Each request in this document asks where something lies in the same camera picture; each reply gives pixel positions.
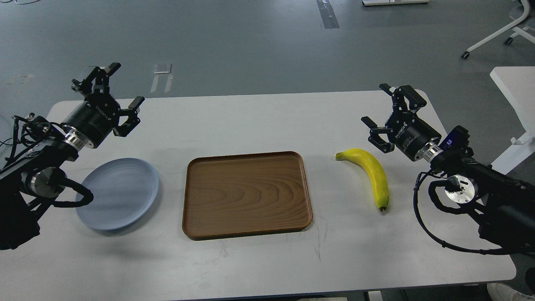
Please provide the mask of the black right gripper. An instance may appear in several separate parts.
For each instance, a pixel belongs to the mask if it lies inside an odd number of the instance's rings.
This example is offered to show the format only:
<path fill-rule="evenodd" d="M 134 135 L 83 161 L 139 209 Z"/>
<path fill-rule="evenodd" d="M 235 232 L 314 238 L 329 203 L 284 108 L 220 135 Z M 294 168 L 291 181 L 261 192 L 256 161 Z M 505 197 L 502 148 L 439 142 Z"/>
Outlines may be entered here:
<path fill-rule="evenodd" d="M 379 127 L 368 116 L 361 118 L 369 128 L 368 141 L 383 153 L 393 152 L 396 146 L 411 161 L 420 160 L 425 145 L 429 142 L 438 143 L 442 137 L 417 116 L 417 112 L 427 105 L 426 99 L 410 85 L 396 88 L 383 83 L 380 89 L 391 97 L 393 112 L 385 127 Z M 380 137 L 385 134 L 389 142 Z"/>

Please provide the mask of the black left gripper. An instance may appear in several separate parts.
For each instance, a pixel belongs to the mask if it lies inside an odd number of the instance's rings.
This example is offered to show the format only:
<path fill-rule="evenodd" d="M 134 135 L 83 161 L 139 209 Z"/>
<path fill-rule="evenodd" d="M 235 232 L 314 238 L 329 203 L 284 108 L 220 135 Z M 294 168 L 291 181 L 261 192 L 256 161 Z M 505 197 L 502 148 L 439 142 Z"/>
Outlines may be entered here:
<path fill-rule="evenodd" d="M 110 94 L 110 78 L 121 67 L 121 63 L 95 66 L 83 80 L 72 80 L 71 89 L 82 94 L 84 101 L 61 122 L 61 127 L 85 135 L 89 148 L 99 147 L 112 129 L 115 136 L 126 137 L 141 122 L 138 114 L 145 97 L 136 97 L 126 109 L 120 109 Z M 122 125 L 118 125 L 119 117 L 127 118 Z"/>

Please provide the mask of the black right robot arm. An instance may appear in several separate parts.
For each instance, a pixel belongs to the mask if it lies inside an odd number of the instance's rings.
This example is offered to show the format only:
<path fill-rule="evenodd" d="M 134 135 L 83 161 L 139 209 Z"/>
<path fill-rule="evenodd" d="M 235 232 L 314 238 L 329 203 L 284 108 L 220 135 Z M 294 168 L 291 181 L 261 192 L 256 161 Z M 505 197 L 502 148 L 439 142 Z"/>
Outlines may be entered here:
<path fill-rule="evenodd" d="M 417 116 L 427 101 L 409 85 L 380 84 L 392 99 L 392 114 L 380 127 L 369 117 L 369 142 L 383 153 L 399 149 L 409 160 L 426 160 L 427 172 L 418 174 L 413 187 L 413 210 L 424 232 L 443 248 L 479 255 L 534 252 L 534 186 L 512 179 L 490 165 L 474 160 L 468 130 L 456 126 L 447 137 Z M 434 206 L 454 215 L 466 214 L 478 224 L 481 239 L 497 245 L 488 250 L 460 247 L 438 238 L 424 224 L 418 206 L 420 186 L 427 177 Z"/>

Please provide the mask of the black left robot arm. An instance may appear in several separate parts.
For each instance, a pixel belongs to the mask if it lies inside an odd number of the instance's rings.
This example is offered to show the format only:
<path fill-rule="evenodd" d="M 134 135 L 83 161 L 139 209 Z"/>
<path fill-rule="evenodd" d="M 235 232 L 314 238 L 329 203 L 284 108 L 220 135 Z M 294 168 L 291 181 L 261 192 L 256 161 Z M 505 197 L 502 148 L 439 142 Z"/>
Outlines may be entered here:
<path fill-rule="evenodd" d="M 144 97 L 121 108 L 110 93 L 110 77 L 118 62 L 94 67 L 84 80 L 72 80 L 72 90 L 84 96 L 63 120 L 13 116 L 11 153 L 1 169 L 0 247 L 13 250 L 40 234 L 39 219 L 50 207 L 76 208 L 90 204 L 92 192 L 69 179 L 61 169 L 84 148 L 97 148 L 113 133 L 126 137 L 139 123 Z"/>

